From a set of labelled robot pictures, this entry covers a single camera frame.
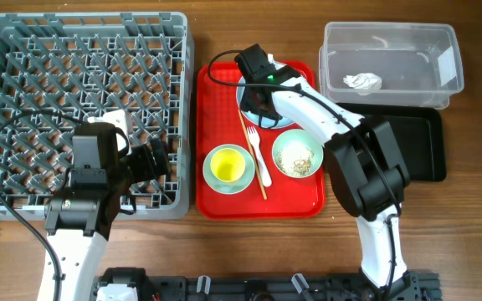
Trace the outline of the small light blue bowl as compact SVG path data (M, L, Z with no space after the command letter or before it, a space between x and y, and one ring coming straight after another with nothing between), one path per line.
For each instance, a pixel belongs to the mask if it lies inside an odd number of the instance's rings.
M213 154L218 151L221 148L224 147L232 147L238 151L240 151L245 159L246 163L246 168L244 171L244 174L242 177L234 182L234 183L225 183L220 180L218 180L212 173L211 171L211 159ZM234 145L234 144L224 144L224 145L219 145L212 149L206 156L204 162L203 162L203 177L205 182L208 184L209 187L211 187L215 192L224 194L224 195L234 195L238 194L241 191L245 190L252 180L254 179L254 173L255 173L255 164L254 160L252 159L251 155L240 145Z

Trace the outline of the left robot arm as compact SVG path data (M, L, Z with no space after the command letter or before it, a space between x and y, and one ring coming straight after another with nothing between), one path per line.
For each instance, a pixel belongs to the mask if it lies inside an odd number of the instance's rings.
M121 213L121 197L132 185L170 172L166 144L151 138L120 149L122 129L110 123L84 123L72 137L69 183L45 208L46 254L38 299L90 297L96 270L109 240L112 222Z

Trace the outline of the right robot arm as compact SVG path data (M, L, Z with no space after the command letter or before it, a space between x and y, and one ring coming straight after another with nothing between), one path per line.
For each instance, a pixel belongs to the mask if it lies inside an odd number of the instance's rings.
M407 272L398 219L410 182L390 124L340 107L258 44L238 51L234 62L244 78L243 111L292 120L321 144L334 195L356 219L361 271L373 287L389 290Z

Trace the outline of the yellow cup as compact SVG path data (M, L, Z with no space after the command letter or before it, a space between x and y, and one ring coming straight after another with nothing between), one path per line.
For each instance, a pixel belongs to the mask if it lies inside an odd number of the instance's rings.
M243 154L232 147L217 150L211 159L211 171L220 181L234 183L244 174L246 163Z

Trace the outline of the white tissue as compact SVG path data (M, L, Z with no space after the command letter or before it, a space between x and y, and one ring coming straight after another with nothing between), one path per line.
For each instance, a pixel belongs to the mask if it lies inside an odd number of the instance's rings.
M382 87L382 78L373 73L360 73L356 75L346 75L343 82L352 89L374 89Z

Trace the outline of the light green bowl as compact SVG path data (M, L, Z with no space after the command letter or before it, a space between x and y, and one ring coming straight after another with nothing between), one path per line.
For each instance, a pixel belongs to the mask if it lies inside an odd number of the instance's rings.
M314 175L323 162L322 145L306 130L286 130L275 139L271 149L278 170L291 178Z

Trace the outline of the rice and food scraps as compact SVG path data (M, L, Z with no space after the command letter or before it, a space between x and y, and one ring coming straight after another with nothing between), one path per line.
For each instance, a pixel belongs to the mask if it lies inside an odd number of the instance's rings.
M287 176L306 176L310 173L313 156L313 151L305 145L290 143L278 152L277 166Z

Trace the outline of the large light blue plate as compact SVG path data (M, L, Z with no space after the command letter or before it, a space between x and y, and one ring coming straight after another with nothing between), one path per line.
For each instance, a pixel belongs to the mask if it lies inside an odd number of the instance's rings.
M273 102L272 93L278 92L278 85L284 83L287 79L296 78L300 73L292 67L278 63L272 65L260 63L243 63L241 59L236 60L239 70L243 78L238 83L237 101L239 106L239 88L251 88L253 92L260 94L263 101L268 105L269 112L274 113L280 117L279 125L275 128L283 128L293 123L292 120L280 115Z

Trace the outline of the white plastic fork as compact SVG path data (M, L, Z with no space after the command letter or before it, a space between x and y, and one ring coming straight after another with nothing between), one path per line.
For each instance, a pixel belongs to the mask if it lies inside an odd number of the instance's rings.
M260 150L261 139L259 137L259 133L253 126L250 126L247 129L247 131L248 131L249 142L254 149L254 154L258 162L259 174L262 180L262 184L264 187L269 187L272 185L272 180L269 174L269 170L265 164L262 152Z

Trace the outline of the wooden chopstick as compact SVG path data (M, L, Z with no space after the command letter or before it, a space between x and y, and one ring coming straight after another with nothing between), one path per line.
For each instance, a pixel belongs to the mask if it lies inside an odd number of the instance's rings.
M247 145L248 145L249 153L250 153L252 159L254 160L254 164L255 164L255 174L256 174L256 177L257 177L257 180L258 180L258 183L259 183L259 188L260 188L260 190L261 190L263 199L264 199L264 200L267 200L268 197L267 197L267 194L266 194L266 190L265 190L265 188L264 188L264 186L263 186L263 182L262 182L261 176L260 176L260 174L259 174L259 166L258 166L256 157L255 157L255 155L254 155L253 147L252 147L252 145L251 145L250 142L249 142L249 134L248 134L248 130L247 130L246 124L244 123L244 117L243 117L243 114L241 113L241 110L238 110L238 117L239 117L239 119L240 119L240 123L241 123L241 126L242 126L242 128L243 128L243 132L244 132L245 140L246 140Z

